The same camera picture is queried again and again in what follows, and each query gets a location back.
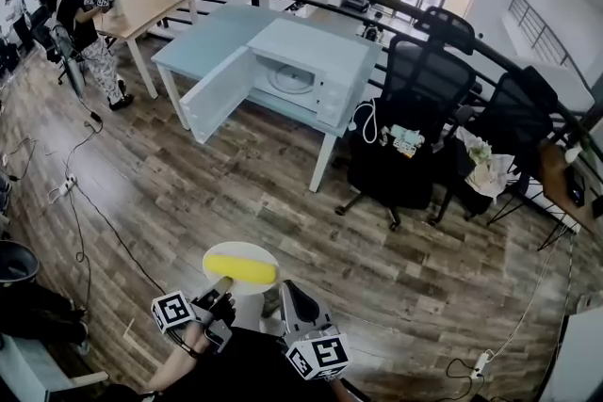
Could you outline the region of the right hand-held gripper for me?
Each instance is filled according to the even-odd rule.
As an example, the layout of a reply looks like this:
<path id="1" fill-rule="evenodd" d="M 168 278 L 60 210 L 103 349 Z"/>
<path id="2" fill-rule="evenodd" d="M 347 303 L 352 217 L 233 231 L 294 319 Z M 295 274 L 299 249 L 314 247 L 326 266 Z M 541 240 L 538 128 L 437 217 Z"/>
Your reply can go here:
<path id="1" fill-rule="evenodd" d="M 302 379 L 338 378 L 350 365 L 348 337 L 334 323 L 327 302 L 291 280 L 280 286 L 285 358 Z"/>

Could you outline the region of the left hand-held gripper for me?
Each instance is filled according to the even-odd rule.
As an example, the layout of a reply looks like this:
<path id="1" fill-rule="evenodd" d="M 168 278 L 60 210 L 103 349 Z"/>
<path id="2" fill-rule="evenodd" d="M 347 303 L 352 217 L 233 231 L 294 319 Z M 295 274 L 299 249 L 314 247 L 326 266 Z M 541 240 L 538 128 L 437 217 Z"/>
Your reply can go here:
<path id="1" fill-rule="evenodd" d="M 187 343 L 184 331 L 190 323 L 196 324 L 215 353 L 221 353 L 232 338 L 231 325 L 235 320 L 230 290 L 234 280 L 222 277 L 206 292 L 187 299 L 182 291 L 156 297 L 151 314 L 162 334 L 168 336 L 187 354 L 196 354 Z"/>

